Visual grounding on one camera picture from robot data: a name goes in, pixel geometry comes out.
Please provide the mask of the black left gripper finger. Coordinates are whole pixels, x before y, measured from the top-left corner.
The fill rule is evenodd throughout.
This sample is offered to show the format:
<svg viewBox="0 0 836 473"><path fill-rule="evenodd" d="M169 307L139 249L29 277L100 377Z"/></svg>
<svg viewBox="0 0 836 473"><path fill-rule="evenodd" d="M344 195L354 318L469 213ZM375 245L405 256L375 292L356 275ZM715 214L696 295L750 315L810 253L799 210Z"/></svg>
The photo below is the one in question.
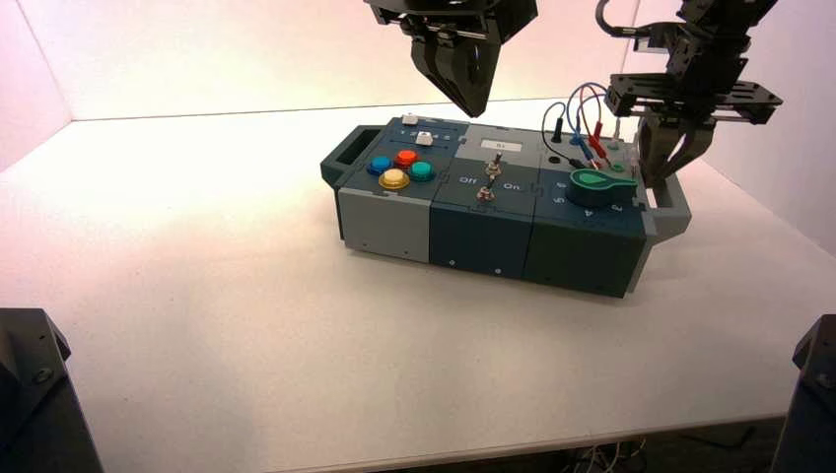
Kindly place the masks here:
<svg viewBox="0 0 836 473"><path fill-rule="evenodd" d="M475 40L414 36L411 58L416 69L467 116L480 114L480 58Z"/></svg>
<svg viewBox="0 0 836 473"><path fill-rule="evenodd" d="M475 38L466 38L456 49L456 81L462 110L469 117L478 117L487 106L501 45Z"/></svg>

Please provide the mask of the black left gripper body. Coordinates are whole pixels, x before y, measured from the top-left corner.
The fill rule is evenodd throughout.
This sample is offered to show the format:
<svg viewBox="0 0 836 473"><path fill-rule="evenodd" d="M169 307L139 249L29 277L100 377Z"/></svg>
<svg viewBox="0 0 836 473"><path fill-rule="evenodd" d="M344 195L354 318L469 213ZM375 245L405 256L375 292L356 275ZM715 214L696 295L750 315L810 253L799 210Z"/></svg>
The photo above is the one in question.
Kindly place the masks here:
<svg viewBox="0 0 836 473"><path fill-rule="evenodd" d="M537 15L534 1L370 1L376 21L411 36L469 38L503 44Z"/></svg>

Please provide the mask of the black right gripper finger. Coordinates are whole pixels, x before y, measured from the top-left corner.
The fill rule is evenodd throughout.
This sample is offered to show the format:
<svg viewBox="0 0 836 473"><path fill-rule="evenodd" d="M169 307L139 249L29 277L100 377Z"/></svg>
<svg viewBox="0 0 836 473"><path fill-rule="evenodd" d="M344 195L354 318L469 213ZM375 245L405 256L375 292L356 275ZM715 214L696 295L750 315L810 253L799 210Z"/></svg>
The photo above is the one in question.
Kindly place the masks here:
<svg viewBox="0 0 836 473"><path fill-rule="evenodd" d="M673 151L673 126L663 120L641 120L638 128L639 163L646 185L658 185L666 176Z"/></svg>
<svg viewBox="0 0 836 473"><path fill-rule="evenodd" d="M705 154L713 142L715 128L715 125L666 126L663 130L671 133L673 144L662 165L662 178L676 174Z"/></svg>

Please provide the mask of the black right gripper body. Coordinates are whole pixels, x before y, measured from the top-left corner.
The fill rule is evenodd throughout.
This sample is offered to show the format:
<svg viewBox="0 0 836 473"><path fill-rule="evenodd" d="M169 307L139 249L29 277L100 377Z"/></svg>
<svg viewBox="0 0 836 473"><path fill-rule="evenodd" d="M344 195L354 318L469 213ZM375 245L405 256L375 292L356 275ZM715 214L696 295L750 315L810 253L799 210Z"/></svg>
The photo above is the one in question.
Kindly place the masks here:
<svg viewBox="0 0 836 473"><path fill-rule="evenodd" d="M617 116L646 115L720 119L765 124L783 103L765 87L739 79L748 59L748 23L700 26L657 22L616 31L635 41L635 50L660 49L668 56L662 73L613 74L605 101Z"/></svg>

